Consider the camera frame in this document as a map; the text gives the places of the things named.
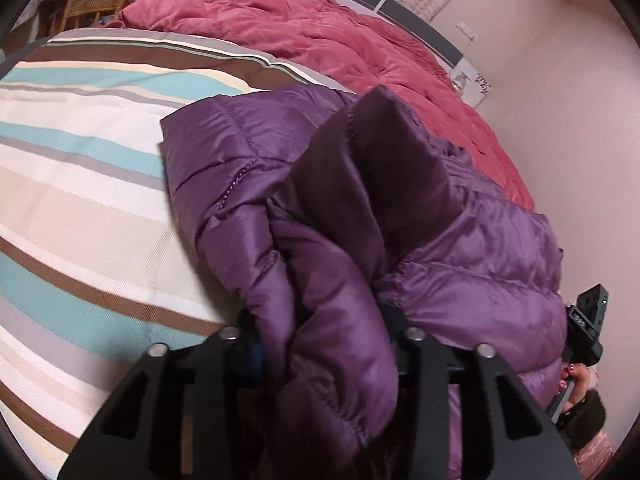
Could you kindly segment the right hand red nails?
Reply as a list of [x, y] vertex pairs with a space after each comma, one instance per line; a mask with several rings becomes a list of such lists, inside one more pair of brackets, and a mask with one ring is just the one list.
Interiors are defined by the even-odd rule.
[[563, 370], [560, 390], [564, 391], [568, 387], [569, 382], [572, 383], [573, 390], [564, 403], [562, 412], [566, 412], [582, 402], [582, 400], [585, 399], [588, 390], [597, 387], [599, 375], [593, 367], [585, 366], [585, 364], [568, 364], [566, 369]]

